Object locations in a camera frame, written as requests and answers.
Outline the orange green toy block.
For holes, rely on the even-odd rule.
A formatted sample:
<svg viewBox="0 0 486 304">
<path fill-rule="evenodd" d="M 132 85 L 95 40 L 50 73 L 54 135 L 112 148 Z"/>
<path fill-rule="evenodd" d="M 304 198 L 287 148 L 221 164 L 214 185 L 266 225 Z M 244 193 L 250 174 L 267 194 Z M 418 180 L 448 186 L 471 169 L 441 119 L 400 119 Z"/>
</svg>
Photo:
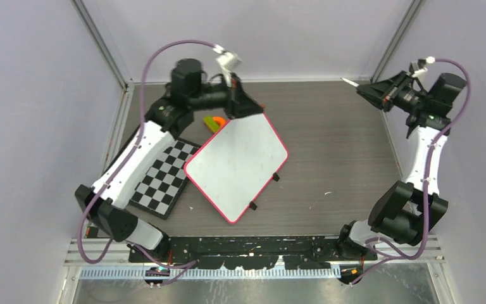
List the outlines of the orange green toy block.
<svg viewBox="0 0 486 304">
<path fill-rule="evenodd" d="M 205 116 L 203 118 L 203 122 L 204 122 L 206 128 L 210 132 L 215 134 L 226 124 L 227 120 L 223 117 Z"/>
</svg>

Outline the white marker pen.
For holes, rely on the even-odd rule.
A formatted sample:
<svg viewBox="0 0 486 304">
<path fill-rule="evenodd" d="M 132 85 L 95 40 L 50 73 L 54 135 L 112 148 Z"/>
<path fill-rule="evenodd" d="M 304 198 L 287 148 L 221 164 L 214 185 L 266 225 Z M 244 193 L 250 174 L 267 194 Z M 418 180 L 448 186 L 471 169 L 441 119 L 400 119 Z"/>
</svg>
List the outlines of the white marker pen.
<svg viewBox="0 0 486 304">
<path fill-rule="evenodd" d="M 353 86 L 353 87 L 358 87 L 359 86 L 359 84 L 357 82 L 354 82 L 354 81 L 349 80 L 347 78 L 341 77 L 340 79 L 342 81 L 344 81 L 345 83 L 349 84 L 350 86 Z"/>
</svg>

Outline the pink framed whiteboard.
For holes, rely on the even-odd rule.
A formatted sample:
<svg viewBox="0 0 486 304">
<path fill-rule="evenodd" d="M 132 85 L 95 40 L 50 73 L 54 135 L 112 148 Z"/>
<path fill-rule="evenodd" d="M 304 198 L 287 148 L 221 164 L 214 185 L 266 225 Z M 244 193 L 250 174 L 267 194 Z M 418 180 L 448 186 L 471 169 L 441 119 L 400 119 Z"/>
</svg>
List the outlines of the pink framed whiteboard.
<svg viewBox="0 0 486 304">
<path fill-rule="evenodd" d="M 289 157 L 266 114 L 229 120 L 187 161 L 184 172 L 230 224 L 256 201 Z"/>
</svg>

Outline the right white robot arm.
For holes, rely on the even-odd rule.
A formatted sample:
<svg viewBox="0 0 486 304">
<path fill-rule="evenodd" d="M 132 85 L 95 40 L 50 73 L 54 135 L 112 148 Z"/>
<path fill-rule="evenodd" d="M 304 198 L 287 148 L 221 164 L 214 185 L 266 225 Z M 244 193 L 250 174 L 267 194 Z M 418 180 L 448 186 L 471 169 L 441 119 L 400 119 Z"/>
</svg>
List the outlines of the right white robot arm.
<svg viewBox="0 0 486 304">
<path fill-rule="evenodd" d="M 417 246 L 427 240 L 448 209 L 448 201 L 439 194 L 440 154 L 450 132 L 447 115 L 467 82 L 453 73 L 442 73 L 429 90 L 415 89 L 419 76 L 418 72 L 400 72 L 370 84 L 346 81 L 375 108 L 383 112 L 398 108 L 408 114 L 409 165 L 406 176 L 375 203 L 368 219 L 343 226 L 335 245 L 344 260 L 365 256 L 376 243 Z"/>
</svg>

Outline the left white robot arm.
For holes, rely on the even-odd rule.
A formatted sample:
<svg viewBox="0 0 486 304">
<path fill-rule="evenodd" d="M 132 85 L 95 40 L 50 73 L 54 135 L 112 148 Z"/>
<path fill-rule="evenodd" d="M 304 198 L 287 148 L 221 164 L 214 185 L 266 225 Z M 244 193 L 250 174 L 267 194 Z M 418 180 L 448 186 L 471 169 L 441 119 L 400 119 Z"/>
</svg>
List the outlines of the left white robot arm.
<svg viewBox="0 0 486 304">
<path fill-rule="evenodd" d="M 154 262 L 162 262 L 169 252 L 164 233 L 126 211 L 126 206 L 159 154 L 169 148 L 194 121 L 194 113 L 222 108 L 228 118 L 262 114 L 262 107 L 248 96 L 235 69 L 241 60 L 229 53 L 217 58 L 221 68 L 219 83 L 203 79 L 199 60 L 179 60 L 165 85 L 164 94 L 142 114 L 133 137 L 111 166 L 92 186 L 79 185 L 75 197 L 90 220 L 115 241 L 128 241 L 144 248 Z"/>
</svg>

